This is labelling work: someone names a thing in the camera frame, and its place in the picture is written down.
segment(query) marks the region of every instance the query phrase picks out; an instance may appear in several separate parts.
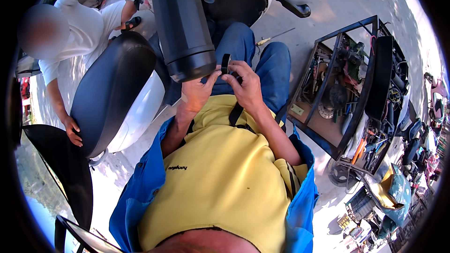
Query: concrete ground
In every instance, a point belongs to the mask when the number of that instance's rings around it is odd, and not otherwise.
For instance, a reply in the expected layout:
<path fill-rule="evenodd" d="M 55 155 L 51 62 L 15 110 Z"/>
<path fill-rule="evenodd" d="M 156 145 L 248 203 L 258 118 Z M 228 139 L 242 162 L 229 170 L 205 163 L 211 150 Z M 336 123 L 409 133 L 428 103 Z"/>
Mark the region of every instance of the concrete ground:
<path fill-rule="evenodd" d="M 107 4 L 118 0 L 107 0 Z M 409 64 L 409 82 L 411 84 L 411 101 L 418 116 L 427 113 L 429 85 L 424 84 L 426 71 L 440 76 L 444 68 L 439 44 L 431 25 L 418 0 L 305 0 L 311 7 L 309 18 L 299 19 L 284 9 L 280 3 L 273 1 L 264 16 L 252 26 L 256 40 L 270 37 L 295 27 L 273 41 L 284 42 L 290 50 L 292 70 L 290 79 L 291 92 L 305 70 L 305 64 L 314 44 L 321 36 L 327 35 L 346 25 L 378 15 L 383 22 L 390 22 L 387 28 L 395 36 Z M 154 32 L 154 15 L 151 11 L 138 11 L 136 15 L 143 18 L 141 26 L 135 31 L 146 38 Z M 365 43 L 369 49 L 369 36 L 364 29 L 350 32 L 358 42 Z M 259 55 L 255 55 L 256 65 Z M 66 109 L 70 111 L 71 102 L 83 74 L 87 70 L 82 57 L 74 57 L 61 62 L 59 67 L 59 86 Z M 54 114 L 46 94 L 42 75 L 30 80 L 33 114 L 38 123 L 45 123 L 64 128 Z M 150 147 L 160 125 L 175 113 L 175 108 L 166 110 L 150 125 L 143 136 L 129 148 L 109 155 L 106 162 L 92 171 L 94 185 L 94 215 L 92 225 L 109 240 L 113 241 L 108 231 L 109 217 L 118 197 L 134 166 L 141 155 Z M 292 124 L 288 127 L 292 133 Z M 343 188 L 331 184 L 325 166 L 330 159 L 311 139 L 301 133 L 301 139 L 312 149 L 315 155 L 315 183 L 320 198 L 314 209 L 314 251 L 343 251 L 346 242 L 338 232 L 336 217 L 345 212 L 344 202 L 352 195 L 345 194 Z M 402 152 L 402 145 L 391 145 L 391 159 L 396 160 Z"/>

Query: metal frame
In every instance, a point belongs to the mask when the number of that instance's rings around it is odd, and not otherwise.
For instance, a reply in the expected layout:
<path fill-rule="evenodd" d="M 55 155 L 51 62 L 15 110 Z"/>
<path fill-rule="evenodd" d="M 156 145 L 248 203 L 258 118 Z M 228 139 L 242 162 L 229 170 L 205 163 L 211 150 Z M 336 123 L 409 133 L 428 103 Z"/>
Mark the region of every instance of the metal frame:
<path fill-rule="evenodd" d="M 386 32 L 385 30 L 386 27 L 382 24 L 382 22 L 379 20 L 378 16 L 372 16 L 369 17 L 367 19 L 358 21 L 354 24 L 348 25 L 340 30 L 334 31 L 326 36 L 323 36 L 321 38 L 319 38 L 318 40 L 316 40 L 314 42 L 314 49 L 317 48 L 317 45 L 320 42 L 323 42 L 325 40 L 328 40 L 330 38 L 336 37 L 336 42 L 334 44 L 334 49 L 333 49 L 333 55 L 331 57 L 328 69 L 327 69 L 327 73 L 325 75 L 325 80 L 322 83 L 322 86 L 319 89 L 318 95 L 316 96 L 314 103 L 312 105 L 312 108 L 306 118 L 306 121 L 304 123 L 300 122 L 299 120 L 297 120 L 295 117 L 292 117 L 288 114 L 288 118 L 290 121 L 292 121 L 296 126 L 298 126 L 308 137 L 312 138 L 312 140 L 316 143 L 320 143 L 320 147 L 322 149 L 324 149 L 329 155 L 331 155 L 332 158 L 338 160 L 340 159 L 340 156 L 342 155 L 342 153 L 344 152 L 349 140 L 353 137 L 354 133 L 356 132 L 356 128 L 359 124 L 359 122 L 361 121 L 361 117 L 363 115 L 364 112 L 364 108 L 366 106 L 367 103 L 367 99 L 368 99 L 368 95 L 370 92 L 370 88 L 372 86 L 372 82 L 373 82 L 373 76 L 374 76 L 374 65 L 375 65 L 375 56 L 374 56 L 374 51 L 376 46 L 374 46 L 374 50 L 372 51 L 372 49 L 370 50 L 370 56 L 369 56 L 369 62 L 367 65 L 367 76 L 364 82 L 364 86 L 363 89 L 361 91 L 360 94 L 360 98 L 358 101 L 358 104 L 356 105 L 356 109 L 355 109 L 355 113 L 353 114 L 353 118 L 349 123 L 349 126 L 345 132 L 345 134 L 343 135 L 339 145 L 337 147 L 335 147 L 333 144 L 331 144 L 329 141 L 327 141 L 326 139 L 324 139 L 322 136 L 320 136 L 319 134 L 317 134 L 314 130 L 312 130 L 311 128 L 308 127 L 308 122 L 311 120 L 312 118 L 312 114 L 315 112 L 315 110 L 317 110 L 317 107 L 320 103 L 320 100 L 322 99 L 323 93 L 324 93 L 324 89 L 325 89 L 325 84 L 327 83 L 329 77 L 331 76 L 331 71 L 332 68 L 334 66 L 334 63 L 336 62 L 336 51 L 335 49 L 339 48 L 340 43 L 342 41 L 342 37 L 343 37 L 343 33 L 345 32 L 349 32 L 351 30 L 355 30 L 357 28 L 361 28 L 364 26 L 364 28 L 366 30 L 368 30 L 365 25 L 369 25 L 372 24 L 372 32 L 370 33 L 371 35 L 374 35 L 375 37 L 378 37 L 378 30 L 379 30 L 379 25 L 382 25 L 381 30 L 386 33 L 386 34 L 390 34 L 389 32 Z M 314 51 L 312 51 L 310 58 L 308 59 L 308 64 L 311 64 L 312 58 L 314 56 Z M 306 75 L 303 74 L 303 77 L 300 81 L 300 84 L 303 84 L 304 78 L 306 78 Z M 300 93 L 300 90 L 302 90 L 301 86 L 297 87 L 297 90 L 294 94 L 294 96 L 297 96 Z M 289 109 L 292 107 L 292 105 L 296 102 L 295 98 L 292 98 L 292 100 L 290 101 L 289 104 Z"/>

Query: white shirt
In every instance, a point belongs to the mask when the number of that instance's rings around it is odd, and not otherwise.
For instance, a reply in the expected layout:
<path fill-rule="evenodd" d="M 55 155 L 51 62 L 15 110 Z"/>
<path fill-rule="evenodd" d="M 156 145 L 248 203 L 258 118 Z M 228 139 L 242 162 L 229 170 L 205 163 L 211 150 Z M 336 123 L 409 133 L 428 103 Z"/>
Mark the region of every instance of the white shirt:
<path fill-rule="evenodd" d="M 67 45 L 56 57 L 39 60 L 46 86 L 58 77 L 60 61 L 93 52 L 100 42 L 104 28 L 100 12 L 95 8 L 83 6 L 78 0 L 57 0 L 54 6 L 67 17 L 70 34 Z"/>

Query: cable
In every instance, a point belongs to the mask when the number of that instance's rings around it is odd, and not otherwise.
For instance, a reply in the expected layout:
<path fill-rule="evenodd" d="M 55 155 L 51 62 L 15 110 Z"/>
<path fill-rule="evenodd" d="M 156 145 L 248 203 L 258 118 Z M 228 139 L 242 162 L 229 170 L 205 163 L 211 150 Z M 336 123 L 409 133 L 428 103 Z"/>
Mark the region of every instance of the cable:
<path fill-rule="evenodd" d="M 372 47 L 372 37 L 375 37 L 375 40 L 377 39 L 377 37 L 376 37 L 375 35 L 372 35 L 372 36 L 370 37 L 370 48 L 372 49 L 372 53 L 373 53 L 374 56 L 375 56 L 375 51 L 374 51 L 374 48 Z"/>

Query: tool cart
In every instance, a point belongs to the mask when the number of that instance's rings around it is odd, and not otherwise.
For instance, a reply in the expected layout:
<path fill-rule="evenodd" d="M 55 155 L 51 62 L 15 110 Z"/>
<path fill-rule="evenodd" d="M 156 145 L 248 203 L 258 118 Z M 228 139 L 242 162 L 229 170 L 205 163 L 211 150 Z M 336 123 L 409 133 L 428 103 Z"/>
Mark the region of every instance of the tool cart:
<path fill-rule="evenodd" d="M 375 15 L 315 41 L 287 117 L 331 155 L 335 185 L 359 180 L 355 170 L 381 182 L 408 89 L 405 56 Z"/>

